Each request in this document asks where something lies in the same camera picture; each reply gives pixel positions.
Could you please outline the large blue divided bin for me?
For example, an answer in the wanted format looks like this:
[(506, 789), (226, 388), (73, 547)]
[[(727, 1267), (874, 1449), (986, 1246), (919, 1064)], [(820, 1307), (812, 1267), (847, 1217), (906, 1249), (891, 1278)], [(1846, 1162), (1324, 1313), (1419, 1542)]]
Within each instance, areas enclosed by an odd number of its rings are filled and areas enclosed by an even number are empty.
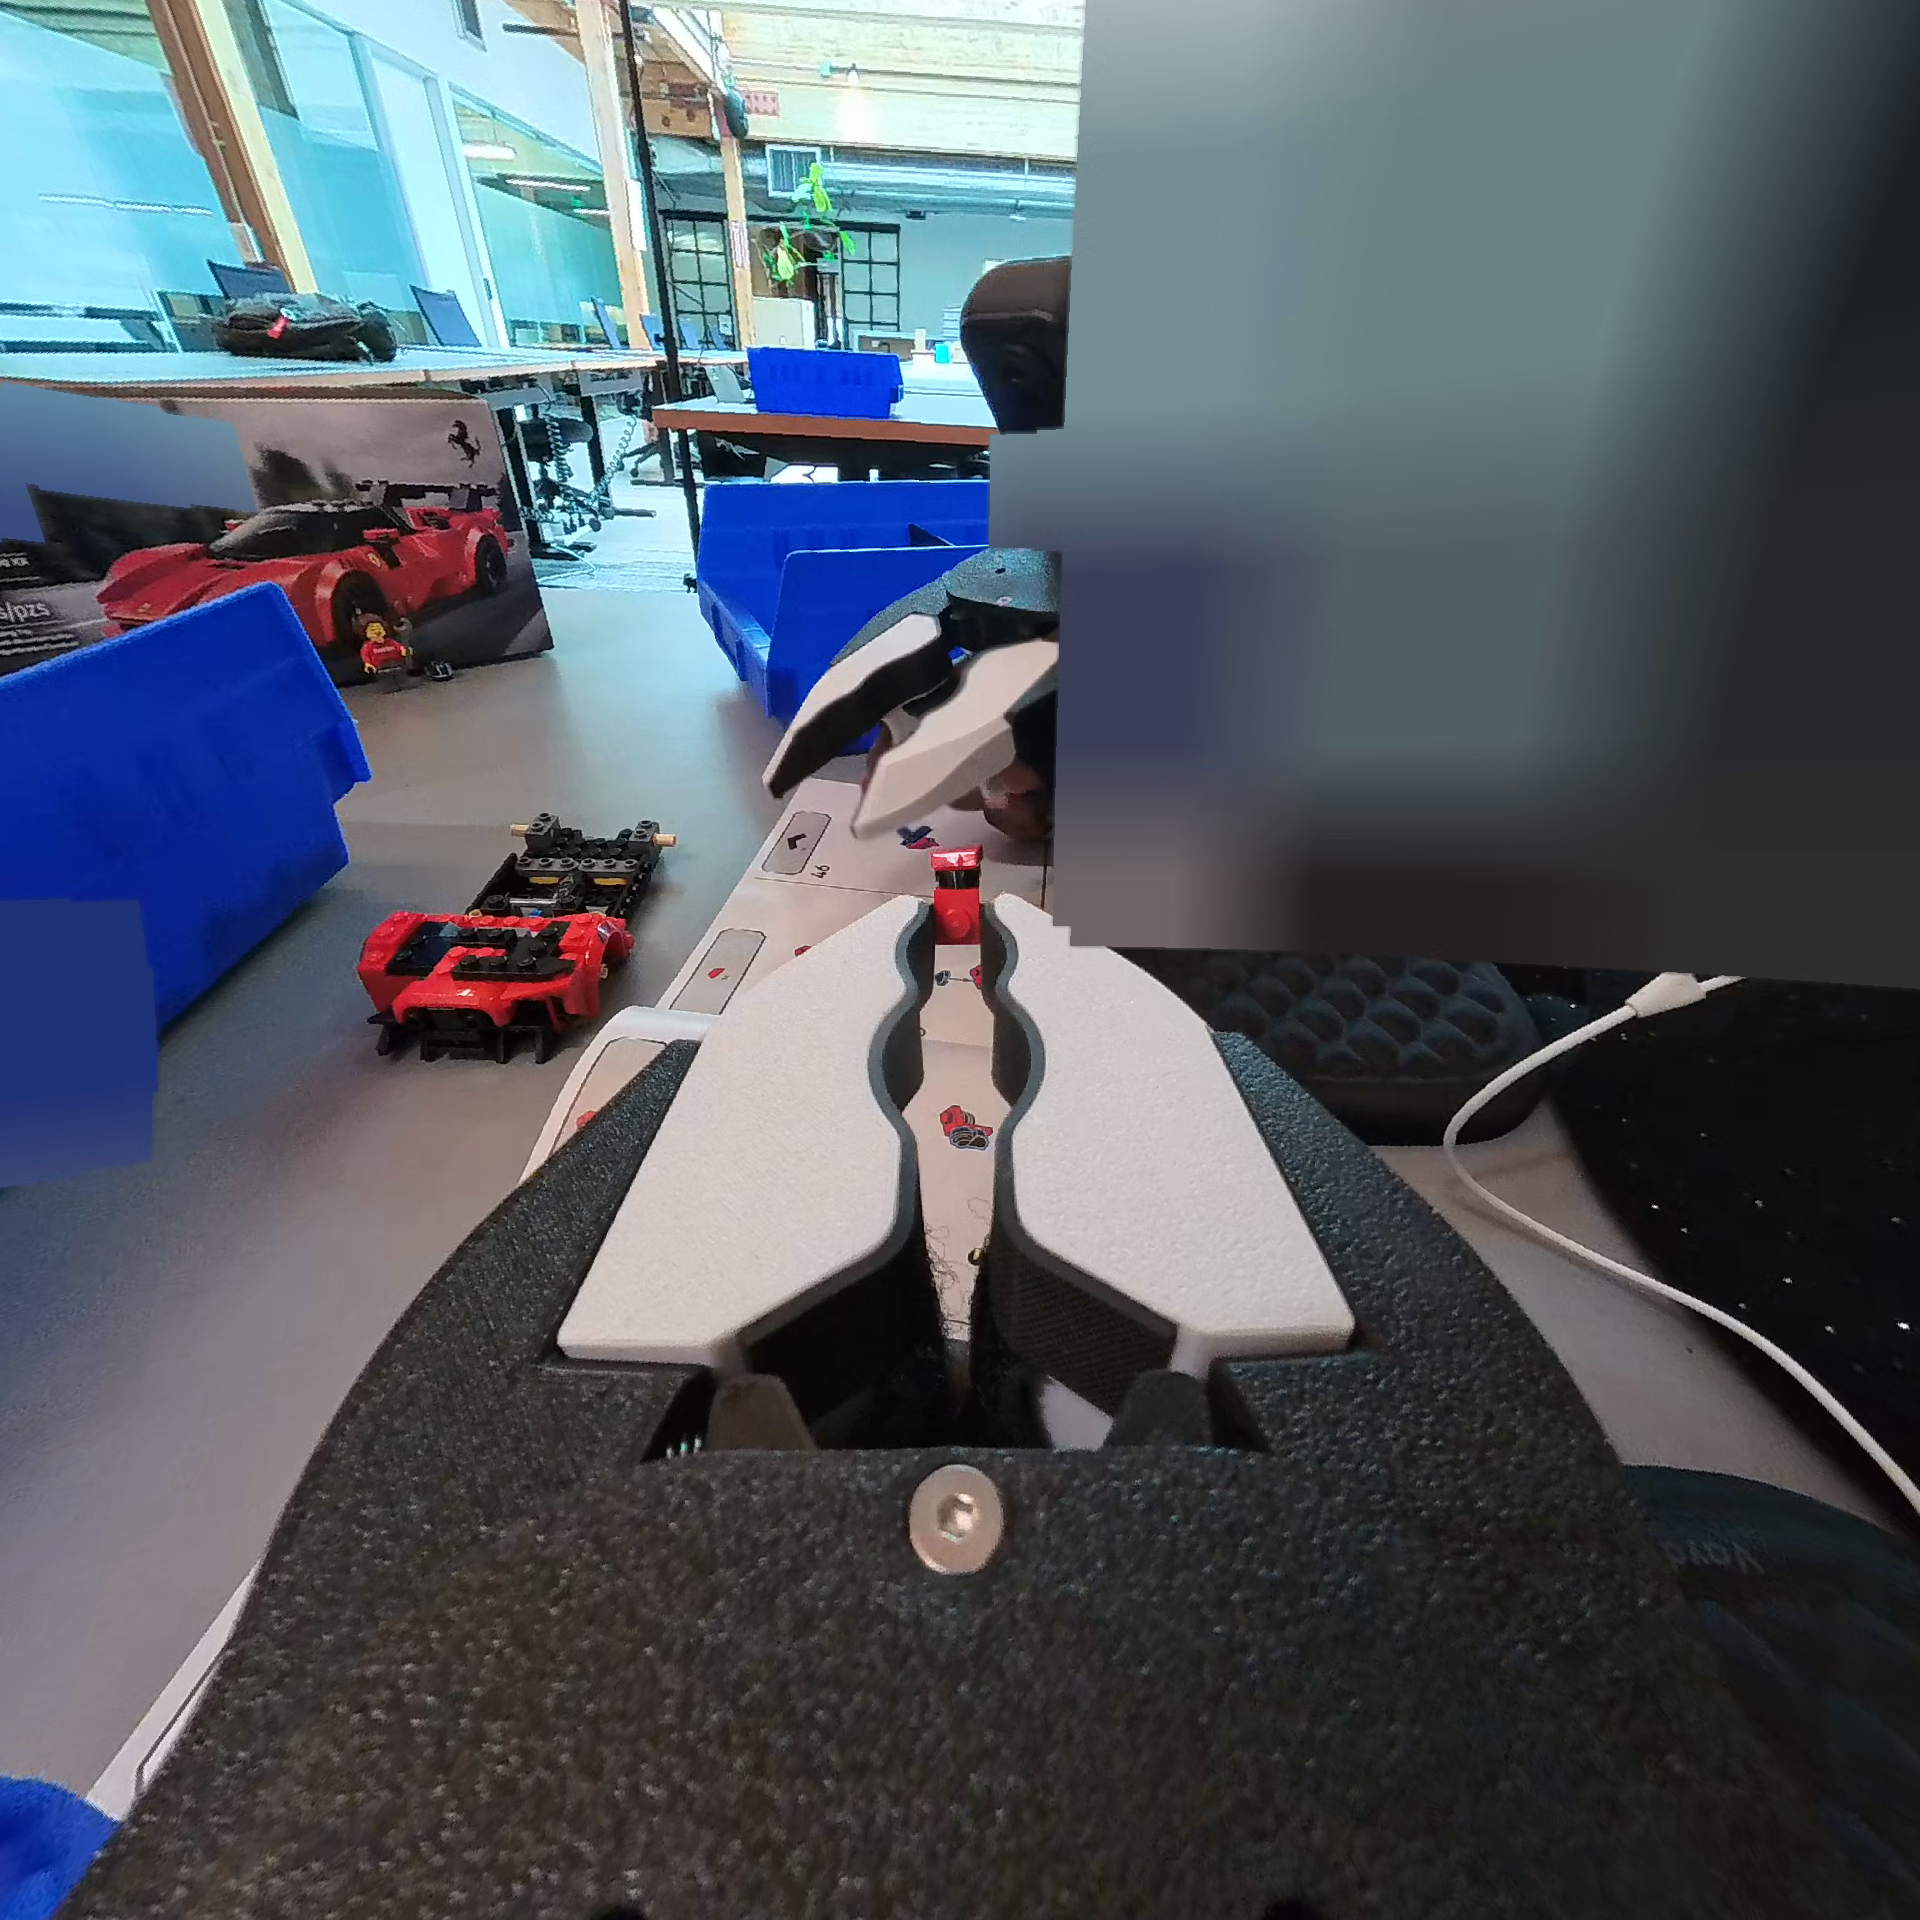
[(2, 1186), (154, 1153), (161, 1032), (347, 865), (368, 780), (280, 588), (2, 692)]

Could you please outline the long white desk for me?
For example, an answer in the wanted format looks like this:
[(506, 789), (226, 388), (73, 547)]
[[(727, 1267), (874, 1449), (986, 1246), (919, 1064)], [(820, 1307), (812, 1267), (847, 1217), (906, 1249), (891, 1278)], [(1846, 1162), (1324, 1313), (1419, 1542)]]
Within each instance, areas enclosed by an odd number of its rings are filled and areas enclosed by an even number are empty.
[(569, 392), (627, 392), (659, 352), (400, 348), (387, 364), (330, 364), (231, 352), (4, 352), (2, 394), (108, 400), (359, 400)]

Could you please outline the lego instruction booklet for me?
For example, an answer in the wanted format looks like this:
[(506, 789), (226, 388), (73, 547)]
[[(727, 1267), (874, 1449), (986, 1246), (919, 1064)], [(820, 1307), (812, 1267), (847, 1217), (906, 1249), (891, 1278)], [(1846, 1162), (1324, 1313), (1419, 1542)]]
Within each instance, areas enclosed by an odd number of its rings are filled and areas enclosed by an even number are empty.
[[(956, 808), (923, 812), (891, 838), (856, 838), (858, 786), (800, 784), (706, 936), (647, 1016), (612, 1016), (572, 1067), (522, 1173), (540, 1165), (623, 1091), (662, 1048), (665, 1019), (721, 1017), (810, 947), (894, 896), (931, 899), (931, 859), (982, 849), (982, 893), (1047, 904), (1050, 854)], [(907, 1107), (919, 1144), (928, 1267), (950, 1338), (969, 1331), (977, 1261), (992, 1225), (992, 1140), (1008, 1099), (992, 1084), (992, 1016), (977, 986), (977, 947), (938, 947), (921, 1012), (923, 1078)]]

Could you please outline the black backpack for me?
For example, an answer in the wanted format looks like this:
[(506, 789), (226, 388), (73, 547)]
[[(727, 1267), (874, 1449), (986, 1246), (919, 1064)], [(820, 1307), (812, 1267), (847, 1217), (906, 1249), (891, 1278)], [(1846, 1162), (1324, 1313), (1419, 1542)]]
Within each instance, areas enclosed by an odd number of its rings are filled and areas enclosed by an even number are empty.
[(400, 344), (377, 305), (326, 294), (234, 300), (212, 326), (223, 352), (283, 361), (392, 364)]

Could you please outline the black dimpled foam pad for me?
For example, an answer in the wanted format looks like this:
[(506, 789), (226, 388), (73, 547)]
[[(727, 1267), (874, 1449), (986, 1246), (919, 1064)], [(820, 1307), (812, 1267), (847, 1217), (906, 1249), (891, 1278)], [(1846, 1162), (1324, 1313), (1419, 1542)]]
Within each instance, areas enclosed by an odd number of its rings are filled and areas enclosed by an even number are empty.
[(1441, 1145), (1456, 1110), (1544, 1043), (1484, 962), (1127, 948), (1212, 1028), (1263, 1050), (1370, 1145)]

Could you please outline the red and black lego car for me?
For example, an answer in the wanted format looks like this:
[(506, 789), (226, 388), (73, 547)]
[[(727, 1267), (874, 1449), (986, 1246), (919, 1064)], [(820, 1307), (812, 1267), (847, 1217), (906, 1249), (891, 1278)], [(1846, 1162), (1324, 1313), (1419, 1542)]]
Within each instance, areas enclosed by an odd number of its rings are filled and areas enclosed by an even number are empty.
[(464, 913), (403, 910), (363, 942), (379, 1057), (416, 1048), (428, 1064), (503, 1065), (528, 1040), (546, 1064), (601, 1016), (603, 986), (633, 956), (633, 913), (679, 838), (657, 820), (593, 835), (552, 812), (512, 835), (520, 851)]

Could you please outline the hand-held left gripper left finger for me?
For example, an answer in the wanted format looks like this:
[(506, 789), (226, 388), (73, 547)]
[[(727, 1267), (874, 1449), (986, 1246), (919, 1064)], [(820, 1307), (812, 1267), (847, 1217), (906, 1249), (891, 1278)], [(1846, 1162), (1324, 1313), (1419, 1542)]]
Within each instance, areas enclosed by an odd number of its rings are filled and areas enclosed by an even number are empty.
[(692, 1050), (567, 1318), (572, 1361), (746, 1365), (923, 1264), (931, 908), (899, 896), (734, 997)]

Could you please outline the dark blue printed cloth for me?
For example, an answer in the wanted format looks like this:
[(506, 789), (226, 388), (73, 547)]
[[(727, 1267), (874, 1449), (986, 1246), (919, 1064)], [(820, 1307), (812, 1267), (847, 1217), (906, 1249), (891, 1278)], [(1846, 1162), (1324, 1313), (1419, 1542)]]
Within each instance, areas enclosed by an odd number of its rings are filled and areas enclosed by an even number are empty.
[(1883, 1528), (1774, 1483), (1626, 1467), (1719, 1674), (1841, 1858), (1919, 1915), (1919, 1561)]

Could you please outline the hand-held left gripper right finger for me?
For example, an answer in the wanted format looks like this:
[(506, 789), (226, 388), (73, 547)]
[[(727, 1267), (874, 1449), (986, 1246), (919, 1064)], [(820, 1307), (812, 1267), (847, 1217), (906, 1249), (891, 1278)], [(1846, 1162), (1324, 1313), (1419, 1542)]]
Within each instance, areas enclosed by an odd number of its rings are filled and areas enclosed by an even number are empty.
[(1344, 1350), (1354, 1309), (1190, 1005), (1015, 896), (983, 910), (996, 1019), (992, 1314), (1041, 1370)]

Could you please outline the lego set box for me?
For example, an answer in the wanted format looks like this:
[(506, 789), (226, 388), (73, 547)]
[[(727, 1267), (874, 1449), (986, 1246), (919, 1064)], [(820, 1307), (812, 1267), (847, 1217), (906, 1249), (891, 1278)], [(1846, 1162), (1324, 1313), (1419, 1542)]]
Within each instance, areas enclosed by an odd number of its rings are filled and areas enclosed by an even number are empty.
[(276, 588), (338, 685), (552, 649), (491, 412), (4, 384), (2, 669)]

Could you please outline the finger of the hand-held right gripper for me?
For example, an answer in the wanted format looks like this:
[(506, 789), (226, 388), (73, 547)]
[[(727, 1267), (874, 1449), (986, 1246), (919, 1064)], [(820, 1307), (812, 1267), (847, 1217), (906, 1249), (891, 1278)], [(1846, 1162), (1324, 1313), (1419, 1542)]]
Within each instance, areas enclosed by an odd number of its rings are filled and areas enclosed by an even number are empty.
[(1057, 635), (992, 648), (963, 665), (952, 694), (890, 714), (891, 750), (860, 789), (856, 838), (919, 826), (938, 808), (979, 809), (982, 784), (1015, 760), (1051, 784), (1059, 661)]
[(787, 797), (830, 762), (849, 760), (870, 744), (860, 786), (870, 786), (891, 750), (890, 714), (914, 699), (940, 701), (954, 692), (969, 649), (954, 641), (936, 614), (887, 614), (882, 626), (852, 642), (814, 684), (795, 720), (768, 762), (762, 784)]

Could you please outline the wooden edged desk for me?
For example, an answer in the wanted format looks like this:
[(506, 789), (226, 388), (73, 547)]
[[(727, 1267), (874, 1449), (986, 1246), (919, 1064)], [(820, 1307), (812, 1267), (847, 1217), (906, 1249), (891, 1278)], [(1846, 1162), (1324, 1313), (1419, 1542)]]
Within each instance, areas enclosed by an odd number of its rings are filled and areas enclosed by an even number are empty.
[(784, 557), (810, 548), (983, 545), (988, 534), (983, 474), (994, 422), (977, 392), (911, 392), (882, 417), (830, 417), (799, 403), (678, 400), (655, 410), (655, 426), (836, 468), (827, 485), (712, 480), (704, 504), (721, 533), (704, 545), (756, 538)]

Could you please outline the blue plastic bin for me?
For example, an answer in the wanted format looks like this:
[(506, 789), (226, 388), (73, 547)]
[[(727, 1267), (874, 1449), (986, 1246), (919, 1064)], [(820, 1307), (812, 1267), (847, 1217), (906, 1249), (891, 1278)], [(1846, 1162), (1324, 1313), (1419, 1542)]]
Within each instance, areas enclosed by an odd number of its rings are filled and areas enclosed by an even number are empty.
[(704, 504), (698, 563), (702, 611), (726, 658), (780, 725), (791, 723), (843, 645), (886, 606), (928, 586), (983, 545), (810, 548), (704, 545), (721, 533)]
[(762, 419), (887, 420), (906, 395), (891, 352), (756, 346), (748, 364)]

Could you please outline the black perforated cloth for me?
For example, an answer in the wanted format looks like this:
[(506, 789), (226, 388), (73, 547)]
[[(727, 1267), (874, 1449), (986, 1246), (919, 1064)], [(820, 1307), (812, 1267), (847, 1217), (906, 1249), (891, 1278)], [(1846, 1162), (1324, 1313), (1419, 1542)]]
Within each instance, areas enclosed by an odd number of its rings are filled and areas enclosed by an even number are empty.
[(1919, 995), (1750, 980), (1547, 1069), (1649, 1273), (1807, 1368), (1919, 1470)]

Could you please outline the hanging green plant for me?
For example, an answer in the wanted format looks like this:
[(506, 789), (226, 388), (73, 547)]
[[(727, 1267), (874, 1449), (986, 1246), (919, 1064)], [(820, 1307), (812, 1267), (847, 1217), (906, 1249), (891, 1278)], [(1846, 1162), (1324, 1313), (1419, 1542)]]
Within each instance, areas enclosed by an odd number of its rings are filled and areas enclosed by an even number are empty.
[(795, 298), (807, 272), (836, 277), (860, 260), (860, 243), (841, 222), (820, 150), (771, 148), (768, 188), (784, 188), (784, 205), (755, 230), (755, 251), (776, 298)]

